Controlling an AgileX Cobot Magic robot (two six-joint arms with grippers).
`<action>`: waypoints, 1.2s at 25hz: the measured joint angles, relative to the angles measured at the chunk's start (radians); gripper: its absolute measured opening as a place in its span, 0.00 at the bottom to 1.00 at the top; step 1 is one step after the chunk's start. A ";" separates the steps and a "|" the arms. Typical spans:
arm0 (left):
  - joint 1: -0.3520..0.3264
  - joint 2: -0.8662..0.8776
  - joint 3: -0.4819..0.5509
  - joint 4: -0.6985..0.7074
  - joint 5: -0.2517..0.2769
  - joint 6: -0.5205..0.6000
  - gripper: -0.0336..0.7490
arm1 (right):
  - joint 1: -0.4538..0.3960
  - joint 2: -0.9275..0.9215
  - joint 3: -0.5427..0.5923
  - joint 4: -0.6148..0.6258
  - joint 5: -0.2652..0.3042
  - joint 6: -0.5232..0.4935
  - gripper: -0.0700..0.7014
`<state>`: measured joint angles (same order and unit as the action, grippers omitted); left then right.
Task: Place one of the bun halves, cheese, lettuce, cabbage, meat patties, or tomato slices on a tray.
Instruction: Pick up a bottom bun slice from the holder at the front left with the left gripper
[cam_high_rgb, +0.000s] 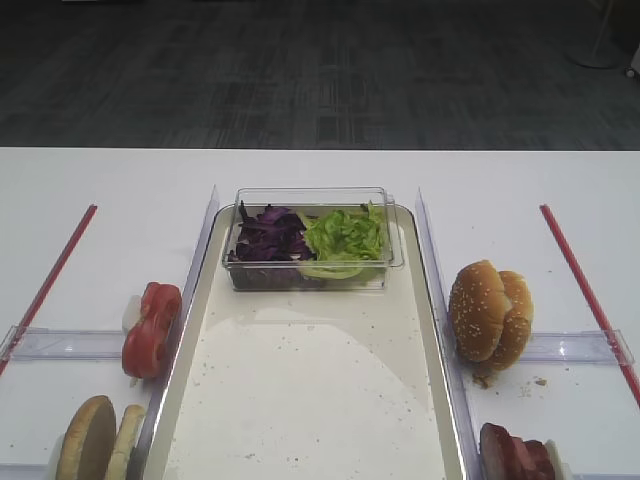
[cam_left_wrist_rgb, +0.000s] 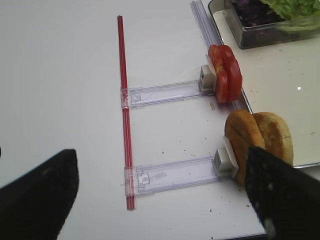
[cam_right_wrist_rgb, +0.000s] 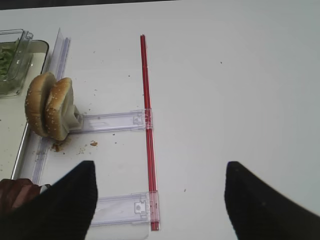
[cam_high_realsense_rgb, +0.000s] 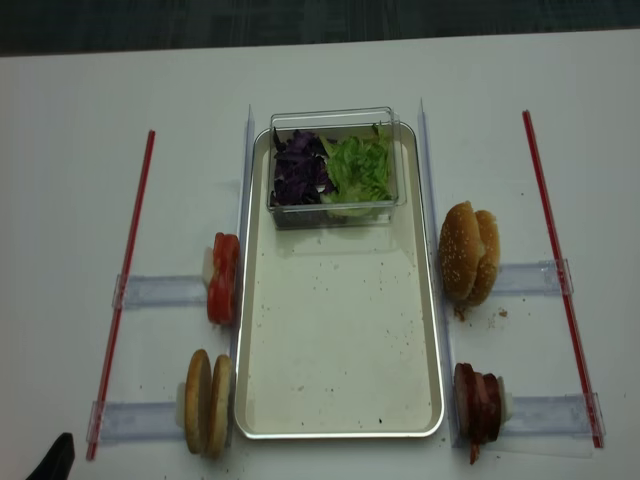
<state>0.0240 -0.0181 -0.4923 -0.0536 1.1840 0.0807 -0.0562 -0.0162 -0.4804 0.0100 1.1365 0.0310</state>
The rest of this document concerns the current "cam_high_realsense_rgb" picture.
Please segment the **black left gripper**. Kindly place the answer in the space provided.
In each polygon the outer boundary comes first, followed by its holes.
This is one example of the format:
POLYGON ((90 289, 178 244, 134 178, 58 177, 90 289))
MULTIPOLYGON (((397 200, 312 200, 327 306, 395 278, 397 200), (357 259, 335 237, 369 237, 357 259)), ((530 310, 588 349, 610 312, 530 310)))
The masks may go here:
POLYGON ((64 432, 54 441, 27 480, 67 480, 75 461, 74 438, 64 432))

